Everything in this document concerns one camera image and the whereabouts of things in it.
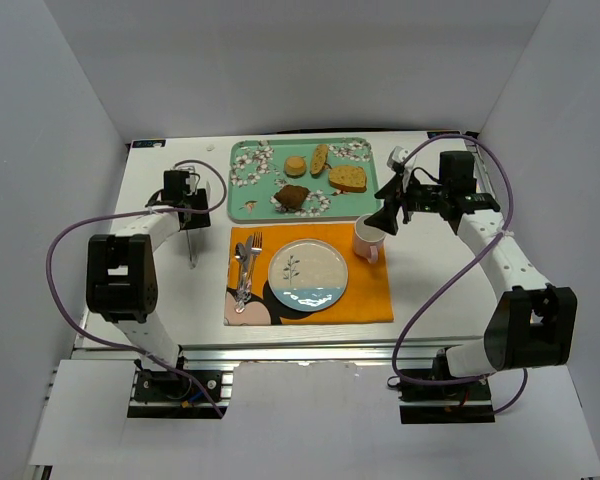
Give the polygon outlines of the metal serving tongs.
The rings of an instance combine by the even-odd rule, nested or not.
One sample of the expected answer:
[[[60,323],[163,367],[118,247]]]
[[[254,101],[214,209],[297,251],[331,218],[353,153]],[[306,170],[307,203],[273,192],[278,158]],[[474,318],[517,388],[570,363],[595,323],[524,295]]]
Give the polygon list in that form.
[[[189,252],[189,267],[194,269],[200,256],[203,230],[211,225],[210,214],[207,212],[210,206],[210,184],[206,181],[201,184],[195,195],[186,196],[187,207],[194,210],[205,210],[204,214],[186,214],[186,240]]]

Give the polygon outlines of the narrow seeded bread slice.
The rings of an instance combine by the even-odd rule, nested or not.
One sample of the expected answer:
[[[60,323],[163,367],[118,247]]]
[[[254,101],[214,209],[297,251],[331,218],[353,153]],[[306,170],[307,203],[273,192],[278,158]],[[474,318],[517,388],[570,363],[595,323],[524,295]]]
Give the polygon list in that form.
[[[320,175],[325,169],[328,159],[329,147],[326,144],[319,144],[315,147],[311,162],[310,174],[314,177]]]

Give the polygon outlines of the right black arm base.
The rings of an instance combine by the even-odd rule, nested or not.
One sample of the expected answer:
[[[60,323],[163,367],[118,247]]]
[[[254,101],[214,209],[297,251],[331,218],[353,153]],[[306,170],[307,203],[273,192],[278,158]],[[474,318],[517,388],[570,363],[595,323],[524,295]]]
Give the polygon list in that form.
[[[406,425],[480,424],[495,421],[488,374],[451,375],[443,347],[431,356],[426,368],[406,368],[395,348],[389,389],[398,393],[400,420]]]

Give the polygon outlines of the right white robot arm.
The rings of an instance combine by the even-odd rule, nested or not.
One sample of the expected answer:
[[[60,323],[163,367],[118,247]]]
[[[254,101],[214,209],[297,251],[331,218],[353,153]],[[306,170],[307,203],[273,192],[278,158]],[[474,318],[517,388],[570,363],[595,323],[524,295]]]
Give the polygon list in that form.
[[[395,148],[387,161],[392,179],[377,193],[383,207],[366,225],[390,235],[398,231],[397,215],[434,213],[474,253],[497,300],[479,340],[438,353],[433,382],[459,383],[495,372],[563,365],[575,326],[577,298],[569,287],[557,287],[526,257],[508,231],[501,208],[489,193],[477,190],[475,159],[468,151],[444,151],[439,173],[430,184],[414,175],[414,156]]]

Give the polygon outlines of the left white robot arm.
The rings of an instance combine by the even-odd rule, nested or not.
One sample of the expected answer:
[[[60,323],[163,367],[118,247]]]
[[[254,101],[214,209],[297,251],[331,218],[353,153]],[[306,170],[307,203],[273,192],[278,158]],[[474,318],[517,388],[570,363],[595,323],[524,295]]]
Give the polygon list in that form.
[[[211,225],[209,194],[199,179],[191,168],[166,171],[163,188],[148,205],[173,207],[173,212],[148,213],[113,234],[94,235],[88,243],[89,310],[114,325],[132,346],[171,367],[177,365],[181,348],[157,314],[154,252],[176,234]]]

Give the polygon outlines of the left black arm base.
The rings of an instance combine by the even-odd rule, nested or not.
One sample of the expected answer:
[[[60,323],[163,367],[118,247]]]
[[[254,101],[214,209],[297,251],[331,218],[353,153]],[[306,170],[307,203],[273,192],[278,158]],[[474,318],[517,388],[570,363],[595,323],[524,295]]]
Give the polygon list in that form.
[[[140,360],[135,360],[134,365],[136,371],[127,408],[128,418],[220,419],[203,391],[188,378],[164,369],[149,370],[142,366]],[[218,409],[226,412],[236,363],[209,363],[181,358],[178,366],[184,367],[188,375],[195,377]]]

